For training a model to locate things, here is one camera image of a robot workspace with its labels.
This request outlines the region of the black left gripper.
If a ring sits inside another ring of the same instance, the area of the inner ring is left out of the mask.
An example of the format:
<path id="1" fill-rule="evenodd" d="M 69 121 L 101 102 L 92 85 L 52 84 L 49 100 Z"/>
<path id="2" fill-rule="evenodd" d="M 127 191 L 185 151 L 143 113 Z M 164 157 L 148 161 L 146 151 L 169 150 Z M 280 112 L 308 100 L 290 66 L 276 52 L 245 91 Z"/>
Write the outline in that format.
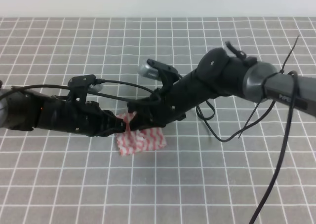
<path id="1" fill-rule="evenodd" d="M 37 128 L 75 133 L 89 137 L 108 137 L 126 131 L 125 122 L 98 103 L 81 106 L 78 101 L 45 101 Z"/>

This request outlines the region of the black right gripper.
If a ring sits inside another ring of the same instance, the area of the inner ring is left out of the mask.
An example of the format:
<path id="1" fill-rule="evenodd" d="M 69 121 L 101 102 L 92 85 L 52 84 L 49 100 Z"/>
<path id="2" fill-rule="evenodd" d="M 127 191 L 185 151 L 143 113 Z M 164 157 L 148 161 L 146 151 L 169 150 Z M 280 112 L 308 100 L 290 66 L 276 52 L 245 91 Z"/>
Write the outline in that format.
<path id="1" fill-rule="evenodd" d="M 128 102 L 127 109 L 129 113 L 136 113 L 129 122 L 131 131 L 163 128 L 186 117 L 187 87 L 173 85 L 169 90 L 158 88 L 149 97 Z"/>

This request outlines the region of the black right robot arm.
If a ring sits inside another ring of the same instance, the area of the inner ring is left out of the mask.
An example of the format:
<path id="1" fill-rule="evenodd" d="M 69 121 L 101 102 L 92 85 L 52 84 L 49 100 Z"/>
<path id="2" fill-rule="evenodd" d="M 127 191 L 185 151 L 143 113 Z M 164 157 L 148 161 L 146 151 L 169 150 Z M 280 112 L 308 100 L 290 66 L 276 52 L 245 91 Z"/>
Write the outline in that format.
<path id="1" fill-rule="evenodd" d="M 161 81 L 162 88 L 156 89 L 147 98 L 127 104 L 128 111 L 134 114 L 129 123 L 132 131 L 163 128 L 171 122 L 183 120 L 190 109 L 218 97 L 233 95 L 256 104 L 270 99 L 289 107 L 276 169 L 251 218 L 251 223 L 254 223 L 279 174 L 293 111 L 299 110 L 309 115 L 316 113 L 316 80 L 299 76 L 295 71 L 285 74 L 270 63 L 247 56 L 229 42 L 225 48 L 207 52 L 197 68 L 186 76 L 180 76 L 174 67 L 152 59 L 140 67 L 139 74 Z"/>

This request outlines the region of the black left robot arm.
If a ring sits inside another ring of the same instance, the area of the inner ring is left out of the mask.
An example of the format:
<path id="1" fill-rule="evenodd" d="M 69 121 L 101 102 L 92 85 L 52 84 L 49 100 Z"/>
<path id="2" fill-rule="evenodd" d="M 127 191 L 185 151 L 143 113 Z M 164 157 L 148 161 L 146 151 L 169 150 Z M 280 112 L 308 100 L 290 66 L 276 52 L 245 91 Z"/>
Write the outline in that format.
<path id="1" fill-rule="evenodd" d="M 47 96 L 38 86 L 1 89 L 0 126 L 9 130 L 35 128 L 74 133 L 88 137 L 107 137 L 123 133 L 126 123 L 98 102 L 87 101 L 86 86 L 70 87 L 66 96 Z"/>

